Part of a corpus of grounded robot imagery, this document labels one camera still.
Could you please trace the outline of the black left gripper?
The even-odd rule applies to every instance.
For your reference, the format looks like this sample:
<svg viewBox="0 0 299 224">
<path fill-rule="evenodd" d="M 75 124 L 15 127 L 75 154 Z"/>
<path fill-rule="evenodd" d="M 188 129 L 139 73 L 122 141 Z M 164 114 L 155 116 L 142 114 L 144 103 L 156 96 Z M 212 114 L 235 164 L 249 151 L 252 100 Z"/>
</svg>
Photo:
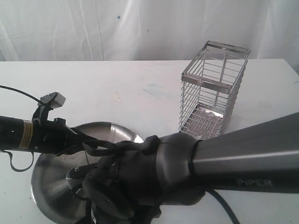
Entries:
<svg viewBox="0 0 299 224">
<path fill-rule="evenodd" d="M 62 118 L 41 125 L 36 121 L 23 122 L 22 150 L 60 155 L 66 149 L 68 152 L 84 151 L 86 147 L 97 149 L 98 141 L 74 127 L 68 128 Z"/>
</svg>

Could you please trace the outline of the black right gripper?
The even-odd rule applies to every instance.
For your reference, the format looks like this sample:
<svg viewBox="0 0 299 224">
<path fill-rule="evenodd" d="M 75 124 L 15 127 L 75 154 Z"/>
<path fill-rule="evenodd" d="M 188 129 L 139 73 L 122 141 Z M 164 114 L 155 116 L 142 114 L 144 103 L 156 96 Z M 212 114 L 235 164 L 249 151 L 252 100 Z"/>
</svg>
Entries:
<svg viewBox="0 0 299 224">
<path fill-rule="evenodd" d="M 159 205 L 137 205 L 119 188 L 111 161 L 98 161 L 82 182 L 96 224 L 150 224 L 162 214 Z"/>
</svg>

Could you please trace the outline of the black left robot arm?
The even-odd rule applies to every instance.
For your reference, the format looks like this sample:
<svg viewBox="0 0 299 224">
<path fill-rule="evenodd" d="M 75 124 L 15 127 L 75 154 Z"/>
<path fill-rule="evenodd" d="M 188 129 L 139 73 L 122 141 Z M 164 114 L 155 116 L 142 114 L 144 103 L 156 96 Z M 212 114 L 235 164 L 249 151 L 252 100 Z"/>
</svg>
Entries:
<svg viewBox="0 0 299 224">
<path fill-rule="evenodd" d="M 96 138 L 66 125 L 66 120 L 28 121 L 1 116 L 0 148 L 42 154 L 75 154 L 84 150 L 82 143 Z"/>
</svg>

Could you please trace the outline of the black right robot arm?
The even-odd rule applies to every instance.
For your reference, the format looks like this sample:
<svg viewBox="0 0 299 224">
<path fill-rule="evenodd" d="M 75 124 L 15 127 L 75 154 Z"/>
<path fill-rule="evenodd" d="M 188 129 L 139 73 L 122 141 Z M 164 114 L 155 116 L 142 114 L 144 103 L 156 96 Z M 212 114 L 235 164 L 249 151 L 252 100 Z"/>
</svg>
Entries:
<svg viewBox="0 0 299 224">
<path fill-rule="evenodd" d="M 218 190 L 299 191 L 297 113 L 196 140 L 178 132 L 143 143 L 84 144 L 100 156 L 82 186 L 96 224 L 149 224 L 162 205 L 194 205 L 209 193 L 238 219 Z"/>
</svg>

